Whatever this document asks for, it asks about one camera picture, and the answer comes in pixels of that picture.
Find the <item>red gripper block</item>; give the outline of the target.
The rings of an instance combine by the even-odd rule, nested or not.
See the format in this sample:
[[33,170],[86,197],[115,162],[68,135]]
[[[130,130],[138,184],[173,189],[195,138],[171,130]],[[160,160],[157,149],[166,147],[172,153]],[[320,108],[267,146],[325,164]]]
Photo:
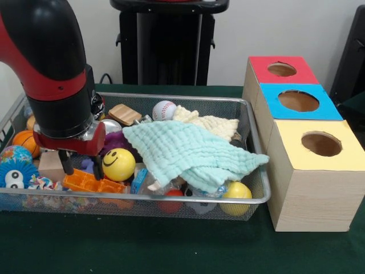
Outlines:
[[98,155],[104,147],[106,128],[103,122],[93,121],[90,128],[83,134],[66,139],[49,138],[41,133],[39,125],[34,124],[33,137],[35,142],[43,148],[58,150],[63,171],[67,175],[74,174],[74,168],[67,151],[92,156],[93,173],[96,180],[104,178],[102,160]]

